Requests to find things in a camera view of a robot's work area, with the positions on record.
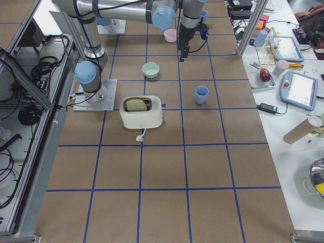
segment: blue plastic cup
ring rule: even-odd
[[[196,104],[203,104],[209,94],[209,89],[206,86],[200,85],[196,87],[194,101]]]
[[[256,47],[261,47],[265,43],[265,39],[268,36],[268,32],[266,30],[261,30],[258,36],[255,38],[253,44]]]
[[[206,24],[208,18],[208,11],[202,10],[200,17],[202,19],[202,23]]]

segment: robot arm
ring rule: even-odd
[[[100,45],[96,18],[115,18],[153,24],[159,30],[169,29],[177,9],[183,9],[178,36],[180,61],[189,53],[189,41],[196,31],[206,31],[206,25],[199,23],[199,17],[206,0],[56,0],[61,10],[70,17],[78,18],[85,39],[85,55],[98,59],[105,55]]]

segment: pink cup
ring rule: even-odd
[[[286,60],[279,60],[279,61],[277,61],[277,64],[275,65],[275,68],[273,70],[273,75],[279,76],[288,67],[289,67],[289,62],[287,62]]]

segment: pink bowl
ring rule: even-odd
[[[177,30],[167,29],[166,31],[164,31],[164,37],[167,42],[175,42],[177,40]]]

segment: white cable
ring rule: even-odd
[[[137,136],[136,141],[137,142],[143,142],[144,141],[144,134],[146,132],[146,128],[144,129],[144,132]]]

